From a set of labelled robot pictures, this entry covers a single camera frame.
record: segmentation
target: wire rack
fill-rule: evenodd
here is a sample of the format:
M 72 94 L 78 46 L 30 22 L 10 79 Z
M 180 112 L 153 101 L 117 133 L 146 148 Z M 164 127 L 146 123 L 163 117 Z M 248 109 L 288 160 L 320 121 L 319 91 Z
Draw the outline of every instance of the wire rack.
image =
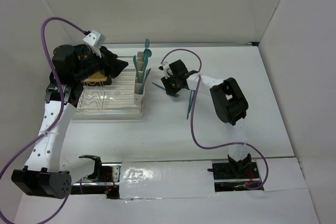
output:
M 134 104 L 135 66 L 133 57 L 119 56 L 129 65 L 112 79 L 112 84 L 104 86 L 84 86 L 73 119 L 120 119 L 142 116 L 143 103 Z

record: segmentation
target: white wall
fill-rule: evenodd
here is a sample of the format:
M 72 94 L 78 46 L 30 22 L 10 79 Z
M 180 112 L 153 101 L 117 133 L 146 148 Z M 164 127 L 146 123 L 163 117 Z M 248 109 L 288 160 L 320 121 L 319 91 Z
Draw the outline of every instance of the white wall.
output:
M 322 224 L 336 211 L 336 0 L 281 0 L 261 55 Z
M 39 29 L 51 13 L 42 0 L 0 0 L 0 167 L 38 133 L 49 68 Z M 65 32 L 51 24 L 47 32 L 51 50 L 66 42 Z M 23 168 L 26 152 L 0 181 L 0 209 L 14 220 L 22 192 L 10 181 L 14 168 Z
M 47 0 L 108 43 L 260 41 L 279 0 Z M 73 38 L 78 34 L 65 27 Z

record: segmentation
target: dish rack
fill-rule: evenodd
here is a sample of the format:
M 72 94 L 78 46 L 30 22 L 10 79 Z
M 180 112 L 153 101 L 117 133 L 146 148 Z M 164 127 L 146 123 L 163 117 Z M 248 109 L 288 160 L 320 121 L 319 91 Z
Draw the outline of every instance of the dish rack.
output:
M 137 67 L 141 68 L 143 52 L 138 52 L 136 58 Z M 138 94 L 142 84 L 136 78 L 133 56 L 118 56 L 118 59 L 129 65 L 112 79 L 110 85 L 89 86 L 85 83 L 87 86 L 79 98 L 74 120 L 136 119 L 142 116 L 145 92 Z

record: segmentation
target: wall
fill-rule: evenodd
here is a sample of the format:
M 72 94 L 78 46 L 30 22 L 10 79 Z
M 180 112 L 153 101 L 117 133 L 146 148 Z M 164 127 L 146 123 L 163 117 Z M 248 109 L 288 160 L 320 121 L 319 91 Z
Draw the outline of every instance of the wall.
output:
M 51 16 L 42 0 L 0 0 L 0 167 L 38 133 L 44 111 L 49 67 L 42 50 L 39 29 Z M 65 43 L 57 24 L 47 33 L 49 48 Z M 22 168 L 25 152 L 0 181 L 0 209 L 14 220 L 21 191 L 10 181 L 13 169 Z
M 336 0 L 281 0 L 259 46 L 320 222 L 336 210 Z
M 260 41 L 279 0 L 47 0 L 108 43 Z M 76 41 L 74 31 L 65 27 Z

